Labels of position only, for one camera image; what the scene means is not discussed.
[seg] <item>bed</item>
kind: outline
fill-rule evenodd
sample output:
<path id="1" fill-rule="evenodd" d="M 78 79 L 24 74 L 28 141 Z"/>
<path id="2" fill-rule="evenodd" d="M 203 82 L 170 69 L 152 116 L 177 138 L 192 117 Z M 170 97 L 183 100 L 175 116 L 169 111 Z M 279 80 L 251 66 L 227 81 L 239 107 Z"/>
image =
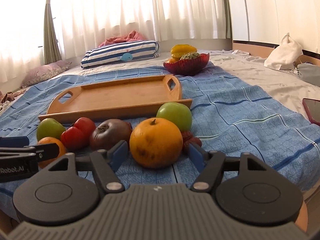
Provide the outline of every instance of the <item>bed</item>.
<path id="1" fill-rule="evenodd" d="M 207 67 L 194 77 L 178 78 L 184 97 L 193 98 L 192 132 L 202 140 L 203 147 L 206 150 L 214 147 L 231 156 L 252 152 L 295 183 L 303 191 L 304 199 L 309 198 L 320 185 L 320 127 L 305 119 L 302 98 L 320 100 L 320 88 L 289 73 L 267 69 L 263 59 L 246 52 L 200 52 L 210 53 Z M 162 53 L 150 60 L 93 69 L 76 66 L 32 86 L 0 116 L 0 136 L 28 135 L 30 144 L 35 144 L 37 116 L 45 113 L 52 98 L 62 90 L 84 83 L 166 74 L 162 62 L 169 57 L 169 53 Z M 129 121 L 134 126 L 141 120 Z M 79 175 L 93 180 L 90 172 Z M 117 176 L 126 187 L 130 183 L 190 185 L 197 171 L 185 156 L 160 171 L 143 170 L 129 157 Z M 228 173 L 226 178 L 231 176 L 234 174 Z M 17 217 L 12 194 L 21 183 L 22 180 L 0 184 L 0 209 L 14 219 Z"/>

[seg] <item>white plastic bag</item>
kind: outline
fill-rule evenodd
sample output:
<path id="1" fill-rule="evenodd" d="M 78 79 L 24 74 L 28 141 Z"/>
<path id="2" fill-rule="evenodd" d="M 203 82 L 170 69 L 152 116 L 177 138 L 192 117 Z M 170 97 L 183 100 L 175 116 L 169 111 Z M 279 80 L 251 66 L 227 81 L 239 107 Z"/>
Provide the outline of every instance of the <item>white plastic bag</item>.
<path id="1" fill-rule="evenodd" d="M 302 54 L 301 45 L 287 33 L 265 60 L 264 66 L 275 70 L 294 69 L 293 62 Z"/>

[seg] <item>white bed sheet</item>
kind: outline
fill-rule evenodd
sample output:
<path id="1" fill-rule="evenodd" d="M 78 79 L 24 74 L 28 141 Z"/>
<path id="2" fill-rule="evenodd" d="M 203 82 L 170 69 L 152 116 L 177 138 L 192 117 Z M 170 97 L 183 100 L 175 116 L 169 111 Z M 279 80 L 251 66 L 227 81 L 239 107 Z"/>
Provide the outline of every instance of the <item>white bed sheet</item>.
<path id="1" fill-rule="evenodd" d="M 307 118 L 307 114 L 302 105 L 302 99 L 320 100 L 320 87 L 301 81 L 290 73 L 265 68 L 263 66 L 265 59 L 260 57 L 253 57 L 249 53 L 239 50 L 234 52 L 201 50 L 199 52 L 210 53 L 210 61 L 213 64 L 250 85 L 262 87 L 275 100 L 290 110 L 302 114 L 305 118 Z M 90 75 L 112 70 L 162 65 L 168 58 L 170 58 L 170 53 L 162 53 L 160 57 L 154 59 L 106 65 L 92 69 L 82 69 L 80 66 L 75 66 L 54 78 L 63 75 Z M 319 186 L 320 180 L 310 190 L 304 192 L 304 199 L 310 197 Z"/>

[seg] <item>red tomato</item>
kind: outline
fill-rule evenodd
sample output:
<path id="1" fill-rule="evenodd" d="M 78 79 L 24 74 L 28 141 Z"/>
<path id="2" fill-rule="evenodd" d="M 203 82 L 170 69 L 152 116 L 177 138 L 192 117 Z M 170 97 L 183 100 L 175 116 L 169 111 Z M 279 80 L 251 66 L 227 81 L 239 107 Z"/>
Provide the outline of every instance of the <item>red tomato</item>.
<path id="1" fill-rule="evenodd" d="M 95 129 L 96 125 L 92 120 L 81 117 L 62 133 L 60 141 L 68 150 L 79 150 L 89 145 L 89 138 Z"/>

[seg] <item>pink phone case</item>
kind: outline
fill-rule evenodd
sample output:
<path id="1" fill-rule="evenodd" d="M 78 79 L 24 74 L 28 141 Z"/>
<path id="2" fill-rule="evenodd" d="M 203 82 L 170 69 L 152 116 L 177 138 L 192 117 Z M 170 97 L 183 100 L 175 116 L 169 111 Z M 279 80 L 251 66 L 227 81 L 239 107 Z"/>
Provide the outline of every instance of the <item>pink phone case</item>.
<path id="1" fill-rule="evenodd" d="M 308 108 L 308 105 L 307 105 L 305 99 L 309 99 L 309 100 L 313 100 L 313 101 L 317 101 L 317 102 L 320 102 L 320 100 L 315 100 L 315 99 L 311 99 L 311 98 L 303 98 L 303 99 L 302 99 L 302 104 L 303 104 L 303 107 L 304 107 L 305 111 L 307 112 L 307 116 L 308 116 L 309 121 L 310 121 L 311 123 L 314 123 L 314 124 L 320 126 L 320 122 L 317 122 L 316 120 L 313 119 L 313 117 L 312 117 L 312 115 L 311 115 L 311 112 L 310 112 L 310 110 L 309 110 L 309 108 Z"/>

